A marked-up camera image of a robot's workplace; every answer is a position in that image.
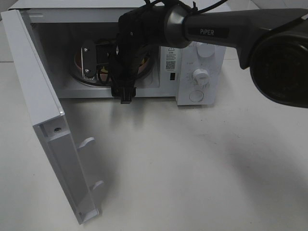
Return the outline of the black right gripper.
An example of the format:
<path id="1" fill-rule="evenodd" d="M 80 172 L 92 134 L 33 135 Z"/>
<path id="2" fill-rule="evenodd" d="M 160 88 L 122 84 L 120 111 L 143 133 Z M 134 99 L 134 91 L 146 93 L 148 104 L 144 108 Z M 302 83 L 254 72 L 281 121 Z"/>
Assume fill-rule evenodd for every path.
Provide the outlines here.
<path id="1" fill-rule="evenodd" d="M 112 96 L 120 96 L 121 104 L 130 104 L 136 95 L 135 82 L 144 58 L 144 46 L 137 44 L 96 44 L 97 74 L 99 63 L 108 61 L 108 77 L 112 80 Z"/>

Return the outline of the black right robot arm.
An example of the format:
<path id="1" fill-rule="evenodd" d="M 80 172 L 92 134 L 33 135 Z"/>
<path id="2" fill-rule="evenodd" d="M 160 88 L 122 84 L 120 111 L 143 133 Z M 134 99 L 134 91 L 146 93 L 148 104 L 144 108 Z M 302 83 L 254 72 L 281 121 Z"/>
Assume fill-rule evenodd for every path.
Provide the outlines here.
<path id="1" fill-rule="evenodd" d="M 235 48 L 256 88 L 279 104 L 308 105 L 307 9 L 208 13 L 181 2 L 143 5 L 119 17 L 108 52 L 111 95 L 130 103 L 139 65 L 152 46 L 185 48 L 192 42 Z"/>

